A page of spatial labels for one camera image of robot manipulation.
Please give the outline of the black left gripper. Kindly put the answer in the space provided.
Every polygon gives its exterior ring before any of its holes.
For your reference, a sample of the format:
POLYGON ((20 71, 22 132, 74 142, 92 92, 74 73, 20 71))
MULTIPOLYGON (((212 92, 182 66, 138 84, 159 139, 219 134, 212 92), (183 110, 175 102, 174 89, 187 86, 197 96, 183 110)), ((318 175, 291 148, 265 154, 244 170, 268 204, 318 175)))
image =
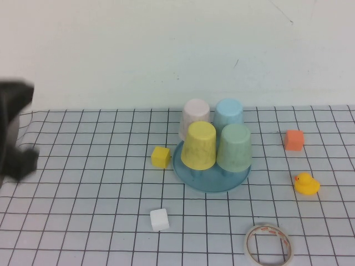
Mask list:
POLYGON ((39 151, 33 148, 21 150, 6 148, 1 165, 1 182, 10 178, 16 182, 23 181, 37 169, 39 151))

